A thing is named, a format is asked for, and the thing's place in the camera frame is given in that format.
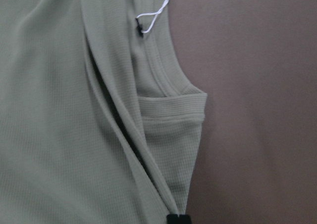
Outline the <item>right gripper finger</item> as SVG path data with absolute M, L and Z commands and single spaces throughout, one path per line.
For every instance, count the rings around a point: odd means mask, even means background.
M 167 224 L 192 224 L 190 215 L 187 214 L 168 214 L 166 216 Z

